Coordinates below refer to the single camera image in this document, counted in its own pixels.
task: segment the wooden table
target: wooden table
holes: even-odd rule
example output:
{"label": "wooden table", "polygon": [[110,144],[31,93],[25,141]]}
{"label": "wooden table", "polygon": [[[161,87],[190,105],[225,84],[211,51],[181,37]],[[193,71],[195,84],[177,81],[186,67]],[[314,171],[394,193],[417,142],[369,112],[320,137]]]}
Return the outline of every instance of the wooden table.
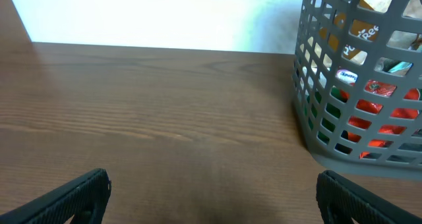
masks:
{"label": "wooden table", "polygon": [[[103,167],[104,223],[322,223],[293,56],[32,44],[2,11],[0,213]],[[346,177],[422,216],[420,182]]]}

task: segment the white label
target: white label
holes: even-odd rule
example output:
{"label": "white label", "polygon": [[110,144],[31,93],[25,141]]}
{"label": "white label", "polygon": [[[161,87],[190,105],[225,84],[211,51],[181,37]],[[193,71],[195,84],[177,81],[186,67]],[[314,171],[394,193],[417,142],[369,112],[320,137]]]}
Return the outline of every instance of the white label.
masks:
{"label": "white label", "polygon": [[340,79],[341,81],[351,84],[356,82],[357,75],[351,71],[340,69],[336,73],[336,78]]}

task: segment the textured black plastic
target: textured black plastic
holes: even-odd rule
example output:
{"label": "textured black plastic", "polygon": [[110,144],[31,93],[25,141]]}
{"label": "textured black plastic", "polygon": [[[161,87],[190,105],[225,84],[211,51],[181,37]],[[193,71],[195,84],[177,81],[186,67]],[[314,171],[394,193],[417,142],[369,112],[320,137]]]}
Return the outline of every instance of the textured black plastic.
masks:
{"label": "textured black plastic", "polygon": [[111,194],[104,169],[95,169],[55,190],[0,215],[0,223],[101,223]]}
{"label": "textured black plastic", "polygon": [[325,224],[422,223],[422,219],[387,202],[333,171],[318,176],[316,200]]}

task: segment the white wall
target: white wall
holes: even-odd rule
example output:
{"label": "white wall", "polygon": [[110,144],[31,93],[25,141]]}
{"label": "white wall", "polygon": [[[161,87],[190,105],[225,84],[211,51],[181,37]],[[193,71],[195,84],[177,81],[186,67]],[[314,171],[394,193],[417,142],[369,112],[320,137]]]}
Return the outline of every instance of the white wall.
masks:
{"label": "white wall", "polygon": [[302,0],[13,0],[33,42],[293,53]]}

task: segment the wood grain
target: wood grain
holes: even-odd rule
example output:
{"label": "wood grain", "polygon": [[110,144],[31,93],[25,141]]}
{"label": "wood grain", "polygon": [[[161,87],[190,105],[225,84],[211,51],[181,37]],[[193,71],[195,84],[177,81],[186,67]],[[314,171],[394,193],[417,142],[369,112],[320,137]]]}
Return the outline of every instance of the wood grain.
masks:
{"label": "wood grain", "polygon": [[[95,168],[104,223],[322,223],[291,55],[35,43],[0,58],[0,213]],[[347,176],[421,216],[420,182]]]}

